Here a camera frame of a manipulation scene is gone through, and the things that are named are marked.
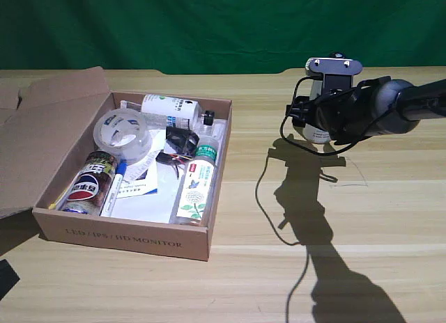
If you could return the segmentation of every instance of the marker pen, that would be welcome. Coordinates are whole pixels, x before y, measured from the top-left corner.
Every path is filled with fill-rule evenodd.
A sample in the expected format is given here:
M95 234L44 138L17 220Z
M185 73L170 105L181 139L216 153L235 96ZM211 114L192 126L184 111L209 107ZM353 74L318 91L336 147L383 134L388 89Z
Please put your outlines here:
M112 215L113 206L114 203L116 202L116 197L118 196L119 193L119 187L123 182L126 168L127 168L127 163L125 163L124 161L119 163L109 193L107 194L107 198L105 199L104 207L102 208L100 216L110 217Z

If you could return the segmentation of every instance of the blue marker cap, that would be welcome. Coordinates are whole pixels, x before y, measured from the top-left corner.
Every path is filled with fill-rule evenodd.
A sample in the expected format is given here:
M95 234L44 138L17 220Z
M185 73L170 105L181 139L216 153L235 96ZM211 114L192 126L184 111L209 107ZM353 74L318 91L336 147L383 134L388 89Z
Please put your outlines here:
M118 168L116 169L116 174L124 175L125 170L127 170L127 163L122 161L121 163L119 163Z

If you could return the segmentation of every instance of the wood grain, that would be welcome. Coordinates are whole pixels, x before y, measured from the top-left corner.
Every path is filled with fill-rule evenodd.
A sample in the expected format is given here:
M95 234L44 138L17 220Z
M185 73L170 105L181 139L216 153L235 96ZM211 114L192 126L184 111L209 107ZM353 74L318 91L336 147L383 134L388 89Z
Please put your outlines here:
M62 71L0 71L25 87ZM415 85L444 67L367 68ZM107 71L113 90L233 100L209 262L46 242L30 215L0 223L21 281L0 322L442 322L446 317L446 120L321 160L279 139L302 69L281 74ZM300 94L308 94L311 83ZM291 125L286 133L300 138ZM254 198L289 242L282 244ZM320 180L336 178L334 181ZM293 289L310 254L307 273Z

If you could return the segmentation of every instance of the green curtain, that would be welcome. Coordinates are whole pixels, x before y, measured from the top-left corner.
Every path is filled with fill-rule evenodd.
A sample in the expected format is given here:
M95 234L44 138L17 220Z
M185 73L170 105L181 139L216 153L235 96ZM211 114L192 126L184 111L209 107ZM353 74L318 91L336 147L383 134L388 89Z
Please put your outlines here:
M445 2L0 0L0 68L276 73L333 51L446 65Z

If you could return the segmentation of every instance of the cardboard box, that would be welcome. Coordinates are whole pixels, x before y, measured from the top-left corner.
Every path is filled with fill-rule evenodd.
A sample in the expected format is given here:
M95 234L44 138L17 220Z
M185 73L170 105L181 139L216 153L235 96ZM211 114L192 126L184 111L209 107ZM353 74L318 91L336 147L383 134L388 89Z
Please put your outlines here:
M141 103L143 94L110 92L102 68L37 81L23 92L20 104L16 89L0 84L0 93L0 217L33 208L51 241L208 259L231 126L230 100L187 97L228 120L208 223L196 227L47 209L94 151L96 120L121 100Z

